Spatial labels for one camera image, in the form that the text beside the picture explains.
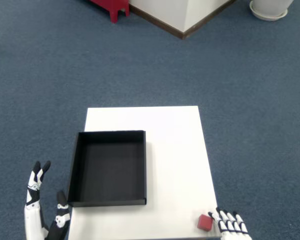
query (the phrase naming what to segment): red cube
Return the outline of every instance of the red cube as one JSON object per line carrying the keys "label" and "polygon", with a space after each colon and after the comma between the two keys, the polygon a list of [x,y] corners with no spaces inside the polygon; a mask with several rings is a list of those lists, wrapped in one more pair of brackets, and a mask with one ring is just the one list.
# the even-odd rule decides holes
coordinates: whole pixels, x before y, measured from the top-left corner
{"label": "red cube", "polygon": [[213,221],[214,220],[211,217],[202,214],[199,217],[197,227],[198,227],[198,229],[202,229],[202,230],[205,230],[205,231],[209,232],[212,229]]}

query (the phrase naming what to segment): red stool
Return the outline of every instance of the red stool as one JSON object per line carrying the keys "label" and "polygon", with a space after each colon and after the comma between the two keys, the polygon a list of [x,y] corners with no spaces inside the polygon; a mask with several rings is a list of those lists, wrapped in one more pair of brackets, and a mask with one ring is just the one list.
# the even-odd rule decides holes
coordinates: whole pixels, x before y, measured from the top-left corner
{"label": "red stool", "polygon": [[110,12],[111,22],[118,21],[118,11],[125,9],[125,15],[129,16],[129,0],[91,0],[93,3]]}

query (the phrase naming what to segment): open black box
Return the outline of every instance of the open black box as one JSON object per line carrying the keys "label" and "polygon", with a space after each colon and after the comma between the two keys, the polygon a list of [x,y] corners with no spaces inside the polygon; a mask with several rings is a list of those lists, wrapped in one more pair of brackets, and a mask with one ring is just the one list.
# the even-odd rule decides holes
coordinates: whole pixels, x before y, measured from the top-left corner
{"label": "open black box", "polygon": [[79,132],[67,201],[73,207],[145,205],[146,132]]}

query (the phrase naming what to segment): white table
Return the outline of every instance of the white table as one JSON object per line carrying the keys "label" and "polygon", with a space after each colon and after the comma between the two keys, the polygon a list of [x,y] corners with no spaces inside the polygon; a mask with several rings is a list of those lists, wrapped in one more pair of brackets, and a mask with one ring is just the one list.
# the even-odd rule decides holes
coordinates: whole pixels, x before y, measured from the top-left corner
{"label": "white table", "polygon": [[147,204],[74,207],[69,240],[220,237],[197,228],[216,197],[197,106],[89,108],[85,131],[146,131]]}

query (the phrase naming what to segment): white robotic hand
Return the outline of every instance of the white robotic hand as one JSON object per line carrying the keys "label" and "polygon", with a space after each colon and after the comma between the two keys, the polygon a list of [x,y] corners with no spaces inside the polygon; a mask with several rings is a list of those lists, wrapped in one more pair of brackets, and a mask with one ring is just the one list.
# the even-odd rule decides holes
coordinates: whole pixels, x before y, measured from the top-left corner
{"label": "white robotic hand", "polygon": [[216,208],[217,212],[209,212],[209,216],[213,218],[222,235],[221,240],[252,240],[248,234],[245,222],[237,212],[233,215],[226,210]]}
{"label": "white robotic hand", "polygon": [[43,168],[36,162],[30,174],[26,204],[24,206],[25,235],[27,240],[63,240],[70,224],[69,206],[63,191],[57,193],[57,216],[50,230],[44,222],[40,205],[40,186],[51,163],[48,161]]}

